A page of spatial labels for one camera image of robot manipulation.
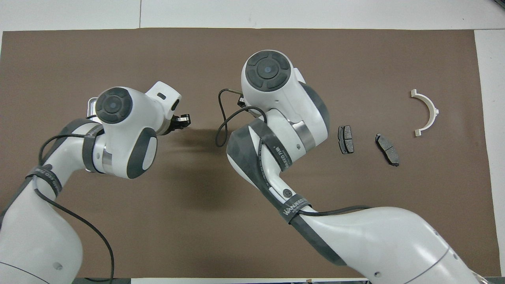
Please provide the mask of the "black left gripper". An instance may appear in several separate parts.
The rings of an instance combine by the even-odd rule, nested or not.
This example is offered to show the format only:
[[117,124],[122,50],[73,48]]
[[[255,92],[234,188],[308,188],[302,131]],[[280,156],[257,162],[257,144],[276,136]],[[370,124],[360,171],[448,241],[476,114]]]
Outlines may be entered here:
[[178,129],[183,129],[188,127],[191,124],[191,117],[189,114],[184,114],[181,116],[173,115],[168,129],[165,131],[165,135],[168,133],[178,130]]

